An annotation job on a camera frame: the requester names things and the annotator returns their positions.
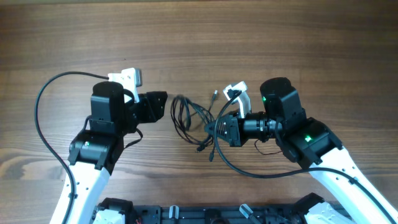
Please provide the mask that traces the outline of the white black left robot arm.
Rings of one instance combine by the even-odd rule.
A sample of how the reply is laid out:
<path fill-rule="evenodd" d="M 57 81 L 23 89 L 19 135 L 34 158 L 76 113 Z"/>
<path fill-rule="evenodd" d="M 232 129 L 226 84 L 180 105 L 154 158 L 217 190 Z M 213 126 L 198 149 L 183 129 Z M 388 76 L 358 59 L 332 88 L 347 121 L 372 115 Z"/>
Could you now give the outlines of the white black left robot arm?
<path fill-rule="evenodd" d="M 89 129 L 80 131 L 69 147 L 69 168 L 74 182 L 65 181 L 51 223 L 89 223 L 95 205 L 107 185 L 116 162 L 127 148 L 124 137 L 142 123 L 154 123 L 164 115 L 164 91 L 136 97 L 117 82 L 93 87 Z"/>

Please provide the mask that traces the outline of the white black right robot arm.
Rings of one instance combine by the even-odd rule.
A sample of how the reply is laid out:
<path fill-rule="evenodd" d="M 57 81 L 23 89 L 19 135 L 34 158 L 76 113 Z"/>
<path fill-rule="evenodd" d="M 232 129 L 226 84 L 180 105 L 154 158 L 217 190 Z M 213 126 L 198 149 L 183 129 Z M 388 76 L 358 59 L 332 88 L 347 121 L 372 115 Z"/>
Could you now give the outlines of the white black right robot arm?
<path fill-rule="evenodd" d="M 298 91 L 288 78 L 277 77 L 260 86 L 265 110 L 253 113 L 244 82 L 228 85 L 227 105 L 239 104 L 205 126 L 221 159 L 236 172 L 253 178 L 275 179 L 308 172 L 340 203 L 347 216 L 337 212 L 321 196 L 311 193 L 294 204 L 292 223 L 397 223 L 397 210 L 360 171 L 342 141 L 332 130 L 302 107 Z M 218 140 L 241 147 L 247 140 L 275 139 L 283 155 L 300 166 L 281 174 L 253 174 L 232 165 L 221 152 Z"/>

